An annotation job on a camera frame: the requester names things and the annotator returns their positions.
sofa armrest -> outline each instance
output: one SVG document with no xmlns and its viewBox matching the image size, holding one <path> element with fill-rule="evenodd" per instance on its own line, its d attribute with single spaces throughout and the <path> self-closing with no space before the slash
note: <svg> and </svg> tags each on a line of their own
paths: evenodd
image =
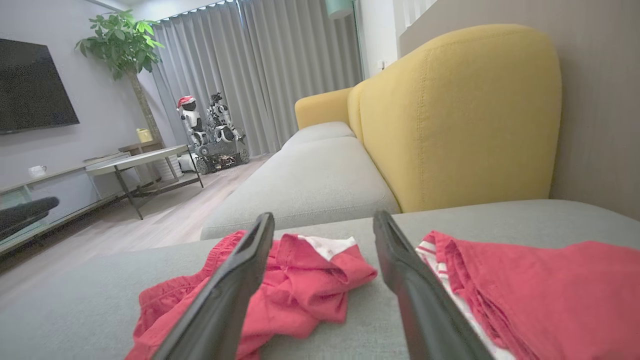
<svg viewBox="0 0 640 360">
<path fill-rule="evenodd" d="M 351 89 L 325 92 L 298 100 L 295 106 L 298 129 L 331 121 L 342 121 L 349 125 L 347 97 Z"/>
</svg>

table leg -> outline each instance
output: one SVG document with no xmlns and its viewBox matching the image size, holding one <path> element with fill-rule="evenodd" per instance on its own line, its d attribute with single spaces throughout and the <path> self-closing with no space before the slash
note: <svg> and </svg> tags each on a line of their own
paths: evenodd
<svg viewBox="0 0 640 360">
<path fill-rule="evenodd" d="M 133 196 L 129 192 L 127 184 L 125 184 L 124 180 L 122 179 L 122 176 L 120 175 L 120 171 L 118 169 L 116 169 L 116 177 L 118 178 L 118 182 L 120 183 L 120 186 L 122 187 L 122 190 L 124 191 L 125 194 L 127 194 L 127 197 L 129 198 L 129 202 L 131 203 L 131 206 L 133 206 L 133 208 L 138 213 L 138 216 L 140 217 L 140 220 L 144 220 L 144 218 L 142 217 L 142 214 L 140 213 L 140 209 L 138 209 L 138 207 L 136 205 L 136 202 L 133 201 Z"/>
<path fill-rule="evenodd" d="M 178 175 L 175 173 L 175 170 L 173 169 L 173 165 L 171 164 L 171 160 L 169 160 L 169 158 L 164 158 L 166 160 L 166 164 L 169 165 L 169 170 L 171 170 L 171 175 L 173 175 L 173 178 L 178 180 Z"/>
<path fill-rule="evenodd" d="M 198 172 L 198 168 L 196 168 L 196 163 L 193 161 L 193 156 L 191 156 L 191 149 L 187 146 L 187 151 L 189 152 L 189 159 L 191 159 L 191 163 L 193 164 L 193 169 L 196 170 L 196 175 L 198 176 L 198 180 L 200 181 L 200 186 L 204 189 L 204 185 L 202 184 L 202 179 L 200 178 L 200 173 Z"/>
</svg>

folded red cloth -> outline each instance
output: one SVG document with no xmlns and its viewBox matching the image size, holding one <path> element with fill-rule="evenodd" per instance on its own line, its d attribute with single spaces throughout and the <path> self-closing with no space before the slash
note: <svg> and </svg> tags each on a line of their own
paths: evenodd
<svg viewBox="0 0 640 360">
<path fill-rule="evenodd" d="M 477 243 L 432 231 L 451 290 L 518 359 L 640 357 L 640 251 Z"/>
<path fill-rule="evenodd" d="M 140 318 L 127 359 L 151 358 L 243 235 L 238 231 L 222 239 L 195 275 L 140 293 Z M 276 334 L 306 338 L 320 321 L 345 321 L 347 291 L 373 280 L 377 271 L 353 239 L 335 240 L 341 241 L 338 246 L 323 240 L 285 234 L 273 242 L 262 285 L 249 301 L 237 358 L 259 358 L 258 349 Z"/>
</svg>

robot wheel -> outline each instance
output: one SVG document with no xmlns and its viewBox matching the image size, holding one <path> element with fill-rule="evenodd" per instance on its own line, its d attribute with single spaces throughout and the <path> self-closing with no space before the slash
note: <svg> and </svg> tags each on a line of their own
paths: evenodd
<svg viewBox="0 0 640 360">
<path fill-rule="evenodd" d="M 203 158 L 196 159 L 196 171 L 203 175 L 211 172 L 209 169 L 209 165 Z"/>
<path fill-rule="evenodd" d="M 240 153 L 238 153 L 238 157 L 240 159 L 241 164 L 246 164 L 249 162 L 249 152 L 246 149 L 242 149 L 240 150 Z"/>
</svg>

television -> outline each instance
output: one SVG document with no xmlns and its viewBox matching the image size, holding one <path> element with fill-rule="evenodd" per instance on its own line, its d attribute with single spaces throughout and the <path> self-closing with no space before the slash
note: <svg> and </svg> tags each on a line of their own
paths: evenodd
<svg viewBox="0 0 640 360">
<path fill-rule="evenodd" d="M 49 49 L 0 39 L 0 134 L 78 123 Z"/>
</svg>

